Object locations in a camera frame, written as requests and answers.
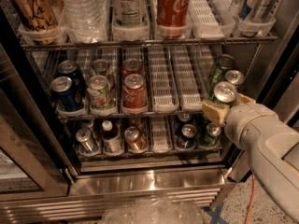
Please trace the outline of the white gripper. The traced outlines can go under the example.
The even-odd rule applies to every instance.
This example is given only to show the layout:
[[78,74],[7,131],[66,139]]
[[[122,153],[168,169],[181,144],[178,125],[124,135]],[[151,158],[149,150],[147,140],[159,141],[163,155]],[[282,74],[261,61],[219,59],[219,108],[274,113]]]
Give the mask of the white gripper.
[[278,115],[265,105],[255,104],[253,98],[242,93],[237,95],[236,103],[238,105],[230,109],[228,105],[204,100],[202,107],[204,115],[216,126],[224,126],[225,135],[238,148],[242,148],[241,134],[250,122],[267,116],[278,119]]

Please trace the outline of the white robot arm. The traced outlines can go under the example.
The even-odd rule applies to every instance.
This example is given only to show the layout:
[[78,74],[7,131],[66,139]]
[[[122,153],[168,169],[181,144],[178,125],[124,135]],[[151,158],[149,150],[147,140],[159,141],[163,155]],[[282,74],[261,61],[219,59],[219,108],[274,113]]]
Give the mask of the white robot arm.
[[202,102],[203,112],[225,136],[248,153],[248,164],[273,202],[299,222],[299,132],[252,99],[239,105]]

